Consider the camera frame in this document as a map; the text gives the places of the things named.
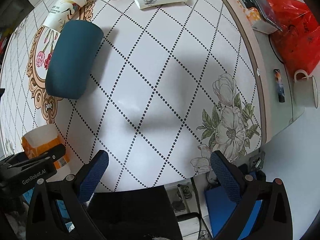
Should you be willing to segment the dark teal cup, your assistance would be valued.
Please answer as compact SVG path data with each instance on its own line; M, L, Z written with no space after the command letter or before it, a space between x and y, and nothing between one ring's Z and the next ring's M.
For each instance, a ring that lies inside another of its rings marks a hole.
M73 20L64 26L46 74L48 95L77 100L84 94L103 36L91 22Z

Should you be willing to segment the small lighter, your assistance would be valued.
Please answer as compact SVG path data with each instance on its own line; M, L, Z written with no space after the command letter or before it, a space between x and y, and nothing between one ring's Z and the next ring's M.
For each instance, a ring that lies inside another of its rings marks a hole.
M278 96L278 101L280 103L285 102L285 92L284 92L284 86L281 78L281 72L279 69L274 69L274 78L276 81L276 89L277 89L277 96Z

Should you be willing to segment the white crane print paper cup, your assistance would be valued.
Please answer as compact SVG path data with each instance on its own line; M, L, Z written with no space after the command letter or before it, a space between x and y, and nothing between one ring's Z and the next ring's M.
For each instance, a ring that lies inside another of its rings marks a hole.
M44 20L43 26L60 33L65 24L69 22L85 4L86 0L57 0Z

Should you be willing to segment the red plastic bag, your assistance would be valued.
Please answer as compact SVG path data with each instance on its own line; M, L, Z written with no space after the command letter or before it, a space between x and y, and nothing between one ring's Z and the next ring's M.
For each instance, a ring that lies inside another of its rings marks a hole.
M290 76L297 70L311 74L319 63L319 23L309 7L298 0L267 0L282 31L271 35Z

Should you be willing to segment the white enamel mug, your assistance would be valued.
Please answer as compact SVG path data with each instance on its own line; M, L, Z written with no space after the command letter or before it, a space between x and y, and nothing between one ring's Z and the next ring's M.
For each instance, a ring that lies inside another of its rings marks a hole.
M295 103L302 107L315 108L319 106L317 82L313 75L305 70L297 70L293 76L293 94Z

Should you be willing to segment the white patterned tablecloth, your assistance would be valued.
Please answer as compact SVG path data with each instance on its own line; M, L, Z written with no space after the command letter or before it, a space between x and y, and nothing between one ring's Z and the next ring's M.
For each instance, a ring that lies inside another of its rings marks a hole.
M13 32L1 69L1 143L53 124L76 172L99 150L110 166L98 190L126 191L208 172L210 150L234 161L265 142L257 69L226 0L188 0L148 10L134 0L86 0L78 19L99 26L87 90L49 96L44 79L59 35L42 0Z

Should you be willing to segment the dark smartphone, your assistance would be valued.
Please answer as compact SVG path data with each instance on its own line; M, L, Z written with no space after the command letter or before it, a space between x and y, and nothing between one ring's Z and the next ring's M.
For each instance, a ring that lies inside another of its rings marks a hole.
M252 0L265 22L282 31L280 23L267 0Z

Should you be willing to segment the orange tissue box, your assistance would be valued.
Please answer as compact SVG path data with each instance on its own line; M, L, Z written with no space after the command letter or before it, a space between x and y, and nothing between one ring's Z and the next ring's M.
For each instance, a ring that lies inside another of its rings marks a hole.
M258 6L255 5L253 0L236 0L236 2L246 16L253 30L265 34L274 33L277 30L274 24L264 19L263 15L259 12Z

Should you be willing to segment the orange and white paper cup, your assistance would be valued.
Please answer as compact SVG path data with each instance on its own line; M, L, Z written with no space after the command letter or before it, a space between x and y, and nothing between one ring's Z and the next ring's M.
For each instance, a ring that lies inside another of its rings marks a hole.
M38 157L61 143L54 124L46 124L35 128L22 137L22 147L29 159Z

